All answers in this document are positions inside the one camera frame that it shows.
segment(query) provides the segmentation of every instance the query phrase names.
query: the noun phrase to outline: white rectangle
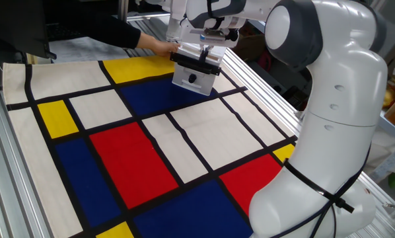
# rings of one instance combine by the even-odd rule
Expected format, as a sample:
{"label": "white rectangle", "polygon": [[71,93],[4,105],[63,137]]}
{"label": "white rectangle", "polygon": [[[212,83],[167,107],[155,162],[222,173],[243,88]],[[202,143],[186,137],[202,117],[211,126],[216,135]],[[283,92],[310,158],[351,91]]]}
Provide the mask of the white rectangle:
{"label": "white rectangle", "polygon": [[164,114],[143,120],[143,123],[184,183],[207,173],[181,133]]}
{"label": "white rectangle", "polygon": [[5,104],[27,102],[25,83],[26,66],[24,64],[4,63],[2,85]]}
{"label": "white rectangle", "polygon": [[110,85],[97,61],[32,65],[34,99]]}
{"label": "white rectangle", "polygon": [[242,83],[242,81],[240,81],[240,79],[237,79],[237,77],[234,75],[234,73],[232,73],[230,71],[230,69],[228,69],[227,66],[224,65],[224,63],[221,63],[220,65],[221,69],[223,69],[224,73],[227,74],[231,80],[233,80],[237,86],[239,87],[244,87],[244,84]]}
{"label": "white rectangle", "polygon": [[214,170],[262,149],[219,99],[171,114]]}
{"label": "white rectangle", "polygon": [[57,55],[54,63],[114,60],[129,57],[122,48],[89,37],[50,42],[50,50]]}
{"label": "white rectangle", "polygon": [[222,73],[220,73],[219,76],[215,78],[213,88],[218,93],[223,93],[229,90],[236,89],[236,87]]}
{"label": "white rectangle", "polygon": [[32,109],[12,110],[9,116],[54,237],[82,232]]}
{"label": "white rectangle", "polygon": [[241,93],[227,96],[224,99],[267,146],[285,139],[271,122]]}
{"label": "white rectangle", "polygon": [[294,136],[295,134],[283,123],[281,122],[281,120],[274,115],[274,113],[272,113],[272,111],[265,106],[265,104],[263,102],[261,102],[252,92],[250,91],[246,91],[244,92],[246,93],[250,99],[252,99],[266,114],[267,116],[269,116],[269,118],[271,118],[271,120],[274,121],[275,124],[277,124],[278,127],[280,127],[280,129],[288,136]]}
{"label": "white rectangle", "polygon": [[75,97],[70,102],[85,129],[131,117],[115,90]]}

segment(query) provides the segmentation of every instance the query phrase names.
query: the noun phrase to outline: cloth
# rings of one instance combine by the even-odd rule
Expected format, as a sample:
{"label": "cloth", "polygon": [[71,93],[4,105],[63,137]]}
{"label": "cloth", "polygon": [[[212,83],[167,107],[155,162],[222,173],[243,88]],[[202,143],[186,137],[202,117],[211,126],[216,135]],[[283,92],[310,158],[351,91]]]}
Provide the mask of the cloth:
{"label": "cloth", "polygon": [[206,97],[158,56],[5,64],[4,99],[54,237],[249,237],[296,137],[225,66]]}

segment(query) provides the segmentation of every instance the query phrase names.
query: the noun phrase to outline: black cable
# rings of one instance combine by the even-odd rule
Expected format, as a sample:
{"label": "black cable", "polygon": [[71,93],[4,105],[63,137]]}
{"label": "black cable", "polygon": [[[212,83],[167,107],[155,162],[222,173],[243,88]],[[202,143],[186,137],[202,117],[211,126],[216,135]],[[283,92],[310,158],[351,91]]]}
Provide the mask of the black cable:
{"label": "black cable", "polygon": [[[368,161],[368,157],[369,157],[369,152],[371,150],[371,146],[369,146],[368,148],[368,153],[367,156],[365,158],[365,161],[363,162],[362,167],[359,169],[359,171],[357,171],[357,173],[355,175],[353,175],[352,177],[350,177],[347,182],[338,190],[338,192],[336,193],[336,195],[339,194],[338,197],[341,197],[347,190],[349,190],[349,188],[355,183],[355,181],[357,180],[357,178],[359,178],[359,175],[362,173],[363,168],[365,167],[367,161]],[[331,201],[327,202],[319,211],[317,211],[315,214],[313,214],[312,216],[310,216],[309,218],[305,219],[304,221],[300,222],[299,224],[295,225],[294,227],[281,232],[278,235],[274,235],[271,238],[280,238],[284,235],[287,235],[295,230],[297,230],[298,228],[306,225],[308,222],[312,221],[314,218],[316,218],[317,216],[321,215],[320,218],[318,219],[318,221],[316,222],[314,231],[312,231],[311,237],[313,238],[316,234],[316,232],[318,231],[318,228],[320,226],[320,224],[322,223],[322,220],[324,219],[327,211],[332,208],[333,209],[333,216],[334,216],[334,237],[336,236],[336,213],[334,211],[334,208],[332,207],[333,203]]]}
{"label": "black cable", "polygon": [[310,237],[309,237],[309,238],[314,238],[314,237],[315,237],[316,232],[318,232],[318,229],[319,229],[319,227],[320,227],[322,221],[323,221],[324,218],[325,218],[325,215],[328,213],[328,210],[329,210],[329,209],[331,208],[331,206],[332,206],[332,202],[328,202],[328,206],[329,206],[329,207],[328,207],[327,209],[325,209],[325,210],[322,212],[321,216],[318,218],[318,221],[316,222],[315,227],[314,227],[314,229],[312,230],[312,233],[310,234]]}
{"label": "black cable", "polygon": [[186,20],[187,17],[184,17],[181,21],[180,21],[180,26],[182,26],[182,22],[183,20]]}
{"label": "black cable", "polygon": [[336,218],[336,211],[333,206],[331,206],[332,209],[332,217],[334,219],[334,232],[332,233],[332,238],[336,238],[336,232],[337,232],[337,218]]}

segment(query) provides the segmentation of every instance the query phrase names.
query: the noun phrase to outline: black line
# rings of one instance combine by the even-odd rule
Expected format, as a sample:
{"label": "black line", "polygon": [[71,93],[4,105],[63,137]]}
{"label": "black line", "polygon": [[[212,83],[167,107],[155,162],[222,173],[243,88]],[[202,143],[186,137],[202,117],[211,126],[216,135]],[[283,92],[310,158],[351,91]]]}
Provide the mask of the black line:
{"label": "black line", "polygon": [[224,70],[221,70],[221,73],[230,81],[231,84],[233,84],[234,87],[236,87],[237,89],[240,88],[237,83],[230,78],[229,75],[227,75],[227,73],[224,72]]}
{"label": "black line", "polygon": [[174,117],[170,113],[167,113],[165,115],[170,120],[172,125],[180,132],[184,141],[189,145],[190,149],[192,149],[192,151],[195,153],[196,157],[200,160],[200,162],[205,167],[205,169],[208,172],[213,171],[213,169],[211,168],[209,163],[205,160],[205,158],[203,158],[203,155],[199,152],[199,150],[196,148],[196,146],[192,143],[192,141],[190,140],[186,131],[183,128],[181,128],[181,126],[177,123],[177,121],[174,119]]}
{"label": "black line", "polygon": [[121,98],[121,101],[124,103],[124,106],[126,106],[126,108],[130,111],[130,114],[133,116],[133,118],[135,119],[135,121],[137,122],[137,124],[139,125],[141,130],[143,131],[143,133],[151,141],[154,150],[158,153],[159,157],[161,158],[161,160],[165,164],[166,168],[170,171],[170,173],[171,173],[172,177],[174,178],[174,180],[177,182],[177,184],[179,186],[182,186],[184,184],[183,180],[180,178],[180,176],[178,175],[178,173],[176,172],[174,167],[171,165],[170,161],[166,158],[165,154],[162,152],[162,149],[159,147],[157,140],[151,135],[149,130],[144,125],[143,121],[137,116],[136,112],[133,110],[133,108],[131,107],[130,103],[124,97],[124,95],[120,91],[120,88],[118,87],[119,85],[117,85],[115,83],[115,81],[113,80],[111,75],[108,73],[108,71],[106,70],[104,64],[101,61],[99,62],[99,66],[101,66],[101,70],[104,73],[104,75],[106,76],[106,78],[108,79],[108,81],[110,82],[110,84],[113,87],[115,87],[115,91],[117,92],[118,96]]}
{"label": "black line", "polygon": [[15,103],[15,104],[7,104],[7,110],[11,111],[11,110],[20,110],[20,109],[24,109],[24,108],[28,108],[30,107],[30,103],[29,102],[21,102],[21,103]]}
{"label": "black line", "polygon": [[[230,83],[232,83],[236,88],[239,88],[239,86],[236,84],[236,82],[231,79],[231,77],[229,75],[227,75],[223,70],[221,70],[221,73],[230,81]],[[275,127],[275,129],[277,129],[279,131],[279,133],[281,133],[281,135],[283,135],[285,138],[288,138],[289,136],[262,110],[262,108],[259,107],[259,105],[257,105],[246,93],[242,92],[242,95],[247,98],[250,103],[252,103],[252,105],[254,105],[256,107],[256,109],[258,109],[258,111],[265,116],[265,118],[267,118],[269,120],[269,122],[271,122],[271,124]]]}
{"label": "black line", "polygon": [[240,206],[240,204],[238,204],[236,199],[234,199],[234,196],[227,189],[224,182],[219,177],[216,177],[215,180],[217,181],[218,186],[221,188],[224,195],[227,197],[228,200],[230,200],[230,203],[234,206],[234,208],[236,208],[236,211],[240,214],[240,216],[243,218],[246,224],[248,224],[248,226],[250,227],[250,221],[248,215],[246,214],[246,212],[244,212],[243,208]]}
{"label": "black line", "polygon": [[241,115],[236,112],[226,101],[224,98],[220,98],[221,102],[223,102],[223,104],[230,110],[231,113],[233,113],[237,120],[246,128],[246,130],[248,130],[248,132],[259,142],[259,144],[263,147],[266,148],[267,145],[264,143],[264,141],[262,141],[262,139],[256,135],[256,133],[250,128],[250,126],[243,120],[243,118],[241,117]]}
{"label": "black line", "polygon": [[[92,155],[92,157],[93,157],[93,159],[94,159],[94,161],[95,161],[95,163],[96,163],[96,165],[97,165],[97,167],[98,167],[98,169],[100,171],[100,174],[102,175],[102,177],[103,177],[108,189],[110,190],[113,198],[115,199],[115,201],[117,203],[117,206],[118,206],[118,208],[121,211],[123,221],[129,222],[129,228],[130,228],[131,233],[133,234],[134,237],[141,237],[138,228],[133,223],[133,217],[130,216],[130,214],[128,212],[128,208],[126,206],[126,203],[124,202],[121,194],[118,192],[118,189],[117,189],[114,181],[112,180],[112,178],[110,176],[110,173],[106,169],[106,166],[105,166],[103,160],[101,159],[99,153],[97,152],[96,148],[94,147],[92,140],[90,139],[88,133],[85,130],[85,127],[81,123],[79,115],[77,114],[76,110],[74,109],[74,107],[71,104],[69,99],[65,99],[64,103],[65,103],[68,111],[70,112],[71,117],[73,118],[74,122],[76,123],[76,125],[77,125],[77,127],[79,129],[79,132],[81,134],[81,137],[83,138],[84,142],[86,143],[86,146],[89,149],[89,151],[90,151],[90,153],[91,153],[91,155]],[[120,222],[120,218],[110,219],[110,221],[107,221],[106,223],[104,223],[104,224],[107,224],[107,225],[102,225],[102,224],[99,225],[98,227],[100,229],[92,228],[92,230],[96,230],[93,233],[98,235],[99,233],[102,233],[103,231],[105,231],[105,229],[113,228],[115,226],[115,225],[113,225],[114,221],[116,223],[118,222],[118,224],[122,222],[122,221]]]}
{"label": "black line", "polygon": [[[202,101],[199,102],[195,102],[193,104],[187,104],[187,105],[182,105],[176,108],[169,108],[167,110],[163,110],[160,112],[156,112],[156,113],[152,113],[150,115],[144,115],[144,116],[138,116],[136,115],[136,113],[134,112],[134,110],[132,109],[131,105],[128,103],[128,101],[125,99],[125,97],[123,96],[123,94],[120,91],[120,87],[126,87],[129,85],[134,85],[136,83],[143,83],[143,80],[137,80],[133,83],[127,82],[127,83],[121,83],[121,84],[115,84],[114,80],[111,78],[111,76],[109,75],[109,73],[107,72],[107,70],[105,69],[103,63],[100,61],[99,65],[101,67],[102,72],[105,74],[105,76],[107,77],[108,81],[110,82],[110,86],[105,86],[105,87],[100,87],[100,88],[96,88],[96,89],[91,89],[91,90],[87,90],[87,91],[80,91],[80,92],[76,92],[76,93],[71,93],[71,94],[65,94],[65,95],[59,95],[59,96],[55,96],[55,97],[48,97],[45,99],[41,99],[41,100],[37,100],[36,102],[34,101],[34,97],[32,94],[32,91],[30,89],[30,82],[31,82],[31,74],[32,74],[32,68],[30,66],[30,69],[28,69],[28,67],[26,67],[26,84],[25,84],[25,91],[26,91],[26,95],[28,96],[28,103],[23,103],[23,104],[13,104],[13,105],[7,105],[7,107],[10,107],[11,110],[16,110],[16,108],[24,108],[25,107],[32,107],[32,110],[34,112],[36,121],[38,122],[38,125],[41,129],[42,135],[46,141],[46,144],[48,146],[48,149],[50,150],[50,153],[52,155],[52,158],[54,160],[54,163],[57,167],[58,173],[60,174],[61,180],[63,181],[63,184],[67,190],[67,193],[70,197],[71,203],[76,211],[77,217],[79,218],[79,221],[81,222],[82,228],[84,229],[84,231],[78,235],[76,235],[75,237],[87,237],[87,238],[91,238],[94,237],[95,235],[98,235],[99,233],[102,233],[108,229],[113,228],[114,226],[126,221],[127,224],[129,225],[129,228],[131,230],[131,232],[133,233],[134,237],[142,237],[138,228],[135,226],[134,220],[133,218],[135,216],[138,216],[139,214],[142,214],[143,212],[146,212],[148,210],[151,210],[199,185],[201,185],[204,182],[207,182],[209,180],[213,180],[215,179],[218,183],[219,186],[221,187],[221,189],[223,189],[223,192],[225,193],[225,195],[227,196],[227,198],[232,202],[233,206],[238,210],[239,214],[243,217],[243,219],[246,221],[247,224],[249,224],[248,221],[248,217],[247,215],[244,213],[244,210],[238,205],[238,203],[236,202],[236,200],[232,197],[232,195],[229,193],[229,191],[227,190],[227,188],[225,187],[225,185],[222,183],[221,179],[219,178],[220,175],[227,173],[228,171],[231,171],[245,163],[248,163],[251,160],[257,159],[263,155],[266,154],[271,154],[273,155],[274,159],[280,164],[282,165],[281,161],[278,160],[278,158],[275,157],[275,155],[272,153],[273,150],[279,149],[283,146],[288,145],[289,143],[294,143],[296,138],[287,138],[283,141],[280,141],[278,143],[275,143],[273,145],[270,146],[265,146],[263,149],[259,150],[259,151],[255,151],[237,161],[234,161],[228,165],[225,165],[224,167],[218,168],[215,171],[209,166],[209,163],[207,163],[207,161],[203,158],[203,156],[201,155],[201,153],[197,150],[197,148],[195,147],[195,145],[191,142],[191,140],[189,139],[189,137],[187,136],[187,133],[184,129],[182,129],[180,127],[180,125],[175,121],[175,119],[172,117],[172,115],[170,114],[170,112],[172,112],[173,110],[179,110],[179,109],[183,109],[183,108],[187,108],[189,106],[193,106],[195,104],[199,104],[202,102],[206,102],[209,100],[213,100],[213,99],[217,99],[217,98],[221,98],[228,96],[228,95],[232,95],[235,93],[243,93],[246,88],[245,87],[238,87],[237,84],[232,81],[232,79],[229,79],[230,81],[232,81],[232,84],[236,87],[236,89],[233,89],[231,91],[227,91],[224,93],[215,93],[212,97],[207,97]],[[167,77],[172,77],[172,74],[168,74],[168,75],[162,75],[162,76],[158,76],[158,77],[150,77],[147,78],[145,80],[148,81],[152,81],[152,80],[157,80],[157,79],[163,79],[163,78],[167,78]],[[73,108],[73,105],[70,103],[68,97],[77,97],[80,95],[85,95],[85,94],[91,94],[91,93],[97,93],[100,91],[105,91],[105,90],[110,90],[110,89],[114,89],[118,96],[121,98],[121,100],[123,101],[123,103],[125,104],[126,108],[131,112],[132,118],[128,118],[125,120],[120,120],[118,122],[113,122],[111,124],[107,124],[107,125],[103,125],[103,126],[99,126],[96,128],[91,128],[89,130],[84,129],[83,125],[81,124],[81,121],[77,115],[77,113],[75,112],[75,109]],[[48,129],[46,127],[46,125],[44,124],[44,121],[42,119],[42,116],[40,115],[40,111],[38,110],[38,103],[42,102],[47,102],[47,100],[49,101],[54,101],[54,100],[64,100],[68,110],[70,111],[70,114],[73,117],[73,120],[75,121],[76,125],[78,126],[79,132],[78,133],[74,133],[71,135],[67,135],[61,138],[56,138],[56,139],[51,139]],[[168,117],[168,119],[173,123],[174,127],[182,134],[182,137],[184,138],[184,140],[186,141],[186,143],[190,146],[190,148],[192,149],[192,151],[194,151],[194,153],[197,155],[197,157],[199,158],[199,160],[202,162],[203,166],[208,170],[208,173],[206,175],[203,175],[197,179],[194,179],[186,184],[184,184],[181,180],[181,178],[178,176],[177,172],[175,171],[174,167],[170,164],[169,160],[166,158],[165,154],[162,152],[162,150],[160,149],[156,139],[149,133],[148,129],[145,127],[144,123],[141,121],[145,118],[149,118],[152,116],[156,116],[159,114],[166,114],[166,116]],[[174,177],[174,179],[176,180],[176,182],[178,183],[179,187],[175,188],[174,190],[171,190],[161,196],[158,196],[150,201],[147,201],[141,205],[138,205],[134,208],[128,209],[124,200],[122,199],[120,193],[118,192],[114,181],[111,179],[109,172],[106,170],[106,167],[102,161],[102,159],[100,158],[100,155],[98,154],[97,150],[94,148],[94,145],[92,144],[89,136],[91,134],[94,133],[98,133],[98,132],[102,132],[104,130],[109,130],[112,128],[116,128],[119,126],[123,126],[129,123],[132,123],[136,121],[139,125],[139,127],[142,129],[143,133],[149,138],[149,140],[151,141],[151,143],[153,144],[155,151],[158,153],[158,155],[160,156],[160,158],[162,159],[162,161],[164,162],[164,164],[166,165],[166,168],[170,171],[171,175]],[[56,150],[54,148],[54,144],[57,143],[62,143],[64,141],[68,141],[68,140],[72,140],[72,139],[79,139],[79,138],[83,138],[87,144],[87,147],[89,149],[89,151],[92,153],[92,156],[95,159],[95,162],[98,165],[98,168],[102,174],[102,176],[104,177],[104,180],[106,181],[106,184],[108,186],[108,188],[110,189],[110,192],[112,193],[112,196],[114,197],[114,199],[116,200],[117,205],[119,206],[119,209],[121,210],[122,214],[116,218],[113,218],[101,225],[98,225],[97,227],[91,228],[89,226],[89,223],[87,221],[87,218],[85,216],[85,214],[83,213],[83,209],[80,206],[80,203],[78,201],[78,198],[75,195],[75,192],[73,190],[73,187],[71,186],[71,183],[68,179],[67,174],[65,173],[65,169],[62,165],[62,163],[59,161],[59,157],[58,154],[56,153]]]}
{"label": "black line", "polygon": [[62,162],[59,160],[57,151],[55,150],[55,147],[52,143],[51,135],[48,132],[48,129],[45,125],[45,122],[40,114],[39,107],[34,101],[34,97],[32,94],[32,90],[30,88],[32,80],[32,66],[31,65],[26,65],[26,82],[24,84],[24,91],[27,96],[27,100],[29,101],[34,117],[38,123],[39,129],[44,137],[44,140],[46,142],[46,145],[49,149],[49,152],[52,156],[52,159],[54,160],[54,164],[58,170],[59,176],[61,178],[62,183],[64,184],[64,187],[67,191],[68,197],[71,201],[71,204],[73,205],[74,211],[77,215],[77,218],[80,221],[81,227],[83,228],[83,231],[86,233],[89,228],[89,222],[87,220],[86,214],[84,213],[80,201],[78,200],[77,196],[75,195],[74,188],[71,186],[70,180],[68,178],[67,173],[65,172],[64,166]]}
{"label": "black line", "polygon": [[271,122],[272,126],[275,127],[275,129],[277,129],[279,131],[279,133],[281,133],[281,135],[283,135],[285,138],[288,138],[289,136],[264,112],[264,110],[262,110],[262,108],[260,108],[259,105],[256,104],[256,102],[254,102],[249,95],[247,95],[246,93],[242,93],[242,95],[247,98],[249,100],[249,102],[254,105],[256,107],[256,109],[258,109],[258,111],[265,116],[265,118],[267,118],[269,120],[269,122]]}
{"label": "black line", "polygon": [[190,102],[190,103],[187,103],[187,104],[182,104],[180,106],[174,106],[174,107],[170,107],[170,108],[167,108],[167,109],[162,109],[162,110],[159,110],[159,111],[156,111],[156,112],[152,112],[152,113],[141,115],[141,116],[137,116],[137,117],[139,119],[141,119],[141,120],[144,120],[144,119],[152,118],[154,116],[158,116],[158,115],[161,115],[161,114],[167,114],[167,113],[170,113],[170,112],[174,112],[176,110],[185,109],[187,107],[194,106],[194,105],[197,105],[197,104],[200,104],[200,103],[203,103],[203,102],[211,101],[211,100],[217,99],[219,97],[225,97],[225,96],[233,95],[233,94],[236,94],[236,93],[241,93],[241,92],[243,92],[245,90],[246,89],[233,89],[231,91],[227,91],[227,92],[221,93],[219,95],[214,93],[213,95],[205,97],[204,99],[201,99],[201,100],[196,100],[194,102]]}

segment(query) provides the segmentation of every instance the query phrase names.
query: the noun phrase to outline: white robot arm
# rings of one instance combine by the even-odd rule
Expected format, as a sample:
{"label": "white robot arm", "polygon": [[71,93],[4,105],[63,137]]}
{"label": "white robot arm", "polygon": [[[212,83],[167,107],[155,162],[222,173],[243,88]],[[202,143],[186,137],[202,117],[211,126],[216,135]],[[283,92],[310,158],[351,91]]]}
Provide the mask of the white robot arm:
{"label": "white robot arm", "polygon": [[382,18],[346,0],[190,0],[185,13],[173,83],[209,94],[246,19],[266,21],[270,53],[313,78],[294,153],[250,204],[252,237],[346,237],[371,223],[373,198],[353,182],[385,94]]}

